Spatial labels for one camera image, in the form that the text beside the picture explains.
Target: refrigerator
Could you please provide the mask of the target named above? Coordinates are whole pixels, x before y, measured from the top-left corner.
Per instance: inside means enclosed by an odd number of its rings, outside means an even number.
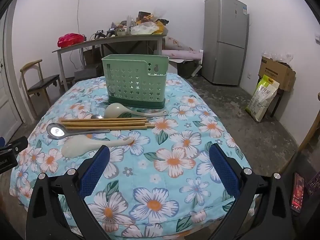
[[[247,6],[238,0],[204,1],[202,76],[239,85],[248,39]]]

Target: cardboard box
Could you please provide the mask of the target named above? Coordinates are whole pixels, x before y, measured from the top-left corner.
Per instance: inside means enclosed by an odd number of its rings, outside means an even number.
[[[279,88],[284,91],[290,91],[294,84],[295,71],[272,59],[262,57],[259,70],[259,76],[267,75],[277,81]]]

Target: blue floral tablecloth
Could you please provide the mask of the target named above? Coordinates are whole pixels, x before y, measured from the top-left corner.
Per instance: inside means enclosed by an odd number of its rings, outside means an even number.
[[[169,73],[165,92],[170,114],[152,120],[154,129],[88,135],[98,140],[134,137],[131,145],[110,148],[110,162],[93,194],[85,198],[111,238],[174,239],[223,217],[234,198],[225,191],[209,160],[213,143],[242,167],[249,167],[219,118],[184,79]],[[63,157],[61,148],[68,138],[52,140],[47,125],[103,114],[107,100],[104,77],[81,81],[42,117],[11,174],[10,194],[26,210],[41,172],[62,175],[96,153]],[[71,229],[79,233],[63,196],[60,202]]]

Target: yellow-green bag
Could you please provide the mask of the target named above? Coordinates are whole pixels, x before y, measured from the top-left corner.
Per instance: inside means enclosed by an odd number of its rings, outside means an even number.
[[[277,81],[266,75],[263,75],[262,79],[257,85],[249,105],[245,109],[255,121],[261,122],[271,101],[276,96],[278,87],[279,83]]]

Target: phone screen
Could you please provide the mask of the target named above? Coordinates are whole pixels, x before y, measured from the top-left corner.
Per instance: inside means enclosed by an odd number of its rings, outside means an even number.
[[[291,209],[300,213],[303,200],[304,178],[298,173],[294,174],[294,186],[291,201]]]

